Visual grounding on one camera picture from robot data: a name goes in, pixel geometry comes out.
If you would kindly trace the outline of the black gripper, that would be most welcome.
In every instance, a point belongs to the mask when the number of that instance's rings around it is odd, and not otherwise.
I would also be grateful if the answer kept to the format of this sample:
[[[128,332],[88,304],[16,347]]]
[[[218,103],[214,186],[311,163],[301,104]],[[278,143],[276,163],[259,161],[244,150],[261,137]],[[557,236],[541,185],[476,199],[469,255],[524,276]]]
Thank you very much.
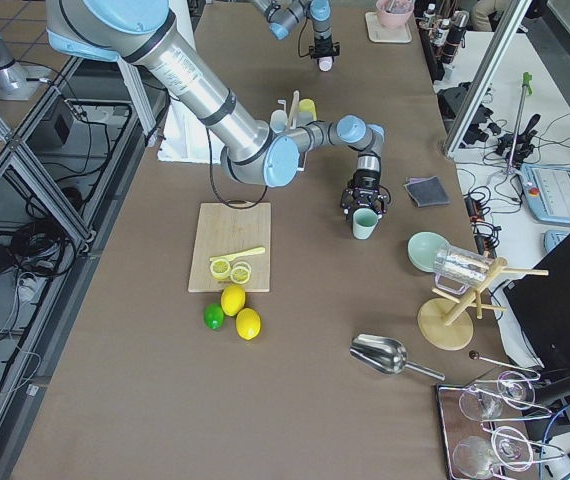
[[[361,208],[372,210],[378,221],[385,218],[391,204],[391,193],[380,185],[381,173],[369,169],[358,169],[343,190],[340,206],[347,224],[352,223],[353,213]]]
[[[340,43],[334,42],[332,36],[314,37],[314,43],[309,47],[309,56],[312,59],[321,59],[325,57],[335,58],[340,55]]]

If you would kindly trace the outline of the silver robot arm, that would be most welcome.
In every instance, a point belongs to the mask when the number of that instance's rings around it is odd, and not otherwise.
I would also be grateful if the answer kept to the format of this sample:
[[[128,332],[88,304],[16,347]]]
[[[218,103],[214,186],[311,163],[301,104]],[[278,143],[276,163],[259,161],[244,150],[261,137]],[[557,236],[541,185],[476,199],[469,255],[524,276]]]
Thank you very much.
[[[346,115],[311,121],[281,133],[254,119],[179,33],[167,1],[49,1],[47,34],[55,50],[76,57],[146,68],[224,144],[220,164],[231,179],[282,187],[295,177],[300,157],[327,145],[346,145],[357,166],[342,193],[347,219],[360,211],[381,219],[391,202],[381,186],[384,130]]]
[[[261,13],[268,28],[278,40],[284,40],[299,24],[310,20],[314,43],[307,55],[321,65],[327,61],[333,64],[340,55],[340,43],[332,36],[331,4],[329,1],[290,1],[283,6],[278,1],[256,0],[251,4]]]

